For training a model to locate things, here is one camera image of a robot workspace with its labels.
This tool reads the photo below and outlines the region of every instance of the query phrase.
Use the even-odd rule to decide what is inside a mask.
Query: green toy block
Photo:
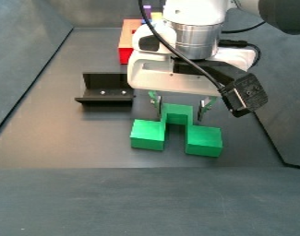
[[[221,129],[204,126],[187,126],[184,153],[218,157],[222,152]]]
[[[192,124],[192,107],[178,104],[163,104],[162,120],[167,124]]]
[[[218,157],[222,151],[221,130],[192,125],[192,107],[178,104],[162,104],[160,121],[134,120],[130,135],[131,147],[163,150],[166,124],[184,125],[184,153]]]
[[[134,120],[134,127],[130,135],[131,147],[163,150],[164,130],[166,126],[160,122]]]

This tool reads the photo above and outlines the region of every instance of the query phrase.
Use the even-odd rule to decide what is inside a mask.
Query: red object
[[[128,63],[132,54],[132,35],[140,26],[140,19],[123,19],[122,31],[118,42],[118,60],[120,64]]]

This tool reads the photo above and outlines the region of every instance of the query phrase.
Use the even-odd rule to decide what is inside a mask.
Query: gray wall
[[[139,18],[136,0],[45,0],[73,27],[120,27],[124,18]],[[163,0],[143,0],[155,9]]]
[[[69,31],[45,2],[0,1],[0,123]]]
[[[257,22],[257,18],[233,10],[226,29],[242,29]],[[300,36],[286,35],[265,24],[222,38],[247,40],[261,48],[259,64],[250,71],[263,85],[269,102],[257,115],[283,161],[300,165]]]

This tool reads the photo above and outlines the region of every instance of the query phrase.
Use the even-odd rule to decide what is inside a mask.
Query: metal plate
[[[69,31],[45,2],[0,1],[0,123]]]

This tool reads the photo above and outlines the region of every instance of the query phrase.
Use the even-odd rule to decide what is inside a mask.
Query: cable
[[[255,52],[257,52],[255,53],[257,57],[255,57],[255,60],[254,60],[254,62],[253,62],[250,67],[253,67],[258,63],[258,61],[261,59],[261,49],[259,49],[259,47],[257,45],[251,44],[251,43],[247,43],[246,41],[219,40],[218,41],[218,46],[219,47],[225,47],[225,48],[231,48],[231,47],[233,48],[251,47],[255,50]]]
[[[192,62],[190,61],[190,59],[187,59],[179,52],[178,50],[175,50],[170,44],[166,42],[166,40],[162,38],[162,36],[158,34],[158,32],[155,31],[154,27],[150,24],[150,21],[147,19],[146,13],[144,13],[144,9],[143,9],[143,1],[138,0],[138,7],[139,7],[139,11],[142,14],[142,18],[144,19],[144,22],[150,28],[150,31],[154,35],[154,37],[156,38],[156,40],[163,44],[163,46],[168,49],[168,51],[171,51],[183,61],[184,63],[187,63],[195,70],[196,72],[203,75],[214,84],[214,86],[221,89],[222,85],[215,81],[215,79],[213,78],[213,76]]]
[[[245,28],[245,29],[237,29],[237,30],[229,30],[229,31],[222,31],[223,34],[230,34],[230,33],[242,33],[246,31],[253,30],[254,28],[257,28],[258,26],[261,26],[262,24],[265,24],[265,21],[262,21],[258,25]]]
[[[253,66],[258,63],[258,61],[259,61],[259,59],[261,59],[261,49],[259,49],[258,46],[255,46],[255,45],[251,44],[251,43],[247,43],[246,46],[247,46],[247,47],[251,47],[251,48],[255,50],[255,52],[257,52],[257,58],[255,58],[255,60],[254,60],[254,62],[253,62],[253,65],[250,66],[250,67],[253,67]]]

